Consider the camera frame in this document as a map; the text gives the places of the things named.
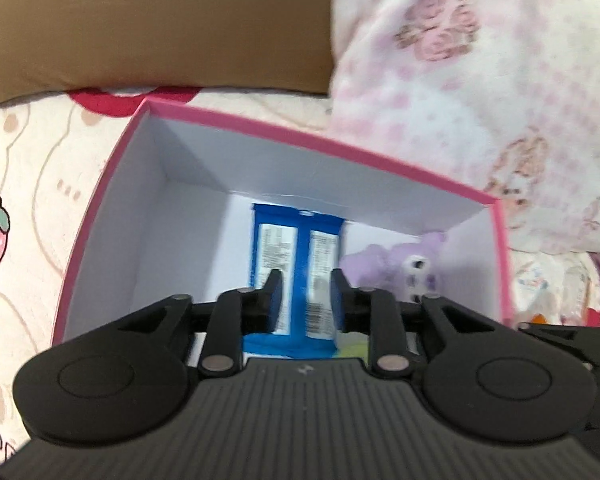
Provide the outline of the orange makeup sponge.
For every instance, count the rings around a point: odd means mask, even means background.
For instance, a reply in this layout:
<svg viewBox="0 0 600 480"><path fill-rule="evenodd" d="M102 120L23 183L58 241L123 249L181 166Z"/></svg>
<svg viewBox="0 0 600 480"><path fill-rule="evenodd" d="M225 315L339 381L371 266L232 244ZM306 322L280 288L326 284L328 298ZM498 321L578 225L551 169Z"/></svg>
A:
<svg viewBox="0 0 600 480"><path fill-rule="evenodd" d="M532 318L530 318L529 322L532 324L546 324L547 319L542 314L535 314L532 316Z"/></svg>

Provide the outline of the pink storage box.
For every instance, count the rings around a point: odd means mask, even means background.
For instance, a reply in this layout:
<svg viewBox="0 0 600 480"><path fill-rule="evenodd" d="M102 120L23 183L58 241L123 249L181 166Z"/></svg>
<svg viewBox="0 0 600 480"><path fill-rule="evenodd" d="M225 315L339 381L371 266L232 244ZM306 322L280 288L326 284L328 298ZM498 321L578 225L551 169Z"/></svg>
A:
<svg viewBox="0 0 600 480"><path fill-rule="evenodd" d="M495 321L513 316L498 200L362 148L231 114L148 100L106 161L68 262L53 340L172 295L215 300L283 273L270 350L329 352L329 273L399 249L414 275Z"/></svg>

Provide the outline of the blue wet wipes pack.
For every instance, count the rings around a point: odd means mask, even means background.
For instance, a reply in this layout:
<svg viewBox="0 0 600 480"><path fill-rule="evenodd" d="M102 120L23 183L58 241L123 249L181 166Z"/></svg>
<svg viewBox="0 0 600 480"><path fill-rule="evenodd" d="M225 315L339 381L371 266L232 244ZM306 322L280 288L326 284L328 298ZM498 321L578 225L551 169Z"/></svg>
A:
<svg viewBox="0 0 600 480"><path fill-rule="evenodd" d="M252 209L251 285L259 288L272 270L281 270L283 298L274 332L245 336L245 352L330 358L336 352L330 274L340 259L343 218L269 204Z"/></svg>

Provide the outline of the purple plush toy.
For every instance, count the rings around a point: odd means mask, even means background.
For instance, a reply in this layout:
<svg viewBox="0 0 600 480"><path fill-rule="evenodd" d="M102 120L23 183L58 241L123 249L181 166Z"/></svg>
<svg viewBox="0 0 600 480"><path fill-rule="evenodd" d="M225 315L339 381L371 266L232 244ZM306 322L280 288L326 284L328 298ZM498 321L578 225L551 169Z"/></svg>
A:
<svg viewBox="0 0 600 480"><path fill-rule="evenodd" d="M420 304L422 296L441 294L439 256L445 241L443 232L429 232L418 242L371 244L343 256L339 267L352 287L385 289L396 300Z"/></svg>

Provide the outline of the brown cardboard box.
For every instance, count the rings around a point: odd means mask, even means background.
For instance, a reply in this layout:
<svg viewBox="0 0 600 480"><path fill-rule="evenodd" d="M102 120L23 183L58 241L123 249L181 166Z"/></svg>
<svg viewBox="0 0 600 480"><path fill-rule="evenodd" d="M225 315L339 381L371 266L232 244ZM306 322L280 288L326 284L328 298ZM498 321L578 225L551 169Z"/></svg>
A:
<svg viewBox="0 0 600 480"><path fill-rule="evenodd" d="M332 0L0 0L0 104L85 88L325 93Z"/></svg>

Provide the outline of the pink patterned pillow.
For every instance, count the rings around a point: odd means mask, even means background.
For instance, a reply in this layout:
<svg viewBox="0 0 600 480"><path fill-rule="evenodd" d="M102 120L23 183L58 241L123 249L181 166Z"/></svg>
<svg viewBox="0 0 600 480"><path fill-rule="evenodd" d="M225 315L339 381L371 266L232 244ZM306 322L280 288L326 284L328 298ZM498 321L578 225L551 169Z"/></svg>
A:
<svg viewBox="0 0 600 480"><path fill-rule="evenodd" d="M600 252L600 0L332 0L335 138L496 197L510 246Z"/></svg>

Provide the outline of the green yarn ball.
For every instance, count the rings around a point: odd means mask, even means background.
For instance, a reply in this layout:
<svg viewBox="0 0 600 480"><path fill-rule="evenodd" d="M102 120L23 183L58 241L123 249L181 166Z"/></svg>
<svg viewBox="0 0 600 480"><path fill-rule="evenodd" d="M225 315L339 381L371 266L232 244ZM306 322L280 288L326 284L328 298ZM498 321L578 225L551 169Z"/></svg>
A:
<svg viewBox="0 0 600 480"><path fill-rule="evenodd" d="M345 334L336 341L335 359L368 361L368 338L364 335Z"/></svg>

